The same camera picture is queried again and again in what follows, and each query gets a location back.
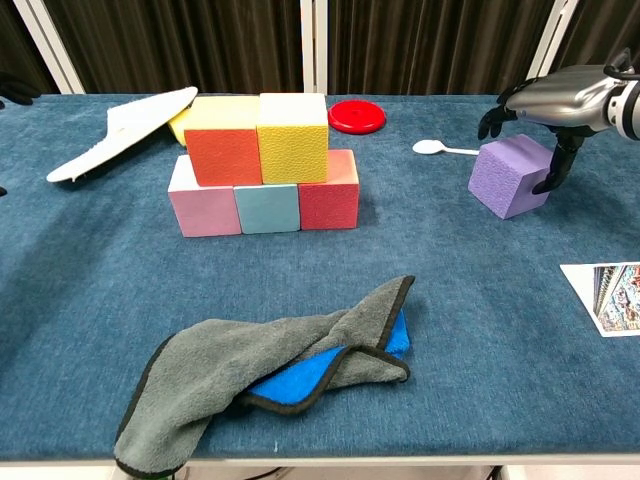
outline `table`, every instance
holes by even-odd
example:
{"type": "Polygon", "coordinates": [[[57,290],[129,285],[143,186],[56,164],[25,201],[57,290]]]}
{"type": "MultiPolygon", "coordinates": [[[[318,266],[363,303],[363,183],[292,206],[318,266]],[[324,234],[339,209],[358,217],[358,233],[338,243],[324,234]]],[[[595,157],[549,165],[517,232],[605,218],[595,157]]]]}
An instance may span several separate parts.
{"type": "MultiPolygon", "coordinates": [[[[477,147],[494,97],[362,97],[387,126],[330,134],[355,152],[358,229],[184,239],[166,192],[183,148],[167,128],[76,183],[45,181],[105,135],[108,107],[135,98],[0,112],[0,461],[109,459],[146,361],[177,330],[330,312],[405,273],[417,277],[406,383],[330,392],[294,417],[229,411],[195,458],[638,458],[640,340],[601,338],[559,269],[638,260],[637,144],[587,140],[544,207],[502,221],[467,191],[473,157],[411,151],[423,138],[477,147]]],[[[503,130],[516,133],[555,140],[523,122],[503,130]]]]}

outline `yellow object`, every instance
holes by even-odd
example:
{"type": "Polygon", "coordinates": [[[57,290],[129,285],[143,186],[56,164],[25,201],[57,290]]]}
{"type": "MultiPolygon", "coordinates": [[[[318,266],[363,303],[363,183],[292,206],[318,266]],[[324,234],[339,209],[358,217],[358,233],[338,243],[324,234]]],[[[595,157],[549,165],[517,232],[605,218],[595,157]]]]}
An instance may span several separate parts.
{"type": "Polygon", "coordinates": [[[324,95],[260,95],[258,144],[264,183],[326,182],[329,123],[324,95]]]}
{"type": "Polygon", "coordinates": [[[253,130],[260,112],[257,95],[201,96],[169,121],[180,145],[185,130],[253,130]]]}

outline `light blue foam block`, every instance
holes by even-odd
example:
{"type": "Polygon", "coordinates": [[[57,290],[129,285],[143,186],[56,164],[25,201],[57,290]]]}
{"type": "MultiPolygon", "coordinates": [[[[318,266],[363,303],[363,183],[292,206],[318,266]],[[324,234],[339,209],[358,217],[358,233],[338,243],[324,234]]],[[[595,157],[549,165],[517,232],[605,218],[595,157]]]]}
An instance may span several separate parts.
{"type": "Polygon", "coordinates": [[[242,233],[300,230],[297,185],[234,187],[242,233]]]}

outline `white plastic spoon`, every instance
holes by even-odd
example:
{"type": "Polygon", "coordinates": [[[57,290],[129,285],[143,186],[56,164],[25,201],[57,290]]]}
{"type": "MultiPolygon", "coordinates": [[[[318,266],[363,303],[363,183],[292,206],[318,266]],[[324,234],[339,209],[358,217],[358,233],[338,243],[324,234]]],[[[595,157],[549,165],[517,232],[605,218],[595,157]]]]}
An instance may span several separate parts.
{"type": "Polygon", "coordinates": [[[478,155],[479,150],[466,150],[464,148],[449,148],[440,140],[420,140],[413,146],[413,151],[422,155],[432,155],[438,152],[462,153],[463,155],[478,155]]]}

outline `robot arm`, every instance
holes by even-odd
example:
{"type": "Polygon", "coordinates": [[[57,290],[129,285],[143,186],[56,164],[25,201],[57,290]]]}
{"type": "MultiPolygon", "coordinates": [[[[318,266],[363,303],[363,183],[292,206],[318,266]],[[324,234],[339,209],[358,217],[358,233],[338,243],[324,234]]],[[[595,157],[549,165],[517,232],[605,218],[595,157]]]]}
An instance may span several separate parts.
{"type": "Polygon", "coordinates": [[[533,193],[558,188],[585,138],[615,126],[622,136],[640,140],[640,75],[629,59],[626,49],[604,68],[568,67],[507,89],[498,97],[498,107],[480,120],[478,138],[497,137],[502,124],[512,120],[546,126],[556,134],[557,145],[549,174],[533,193]]]}

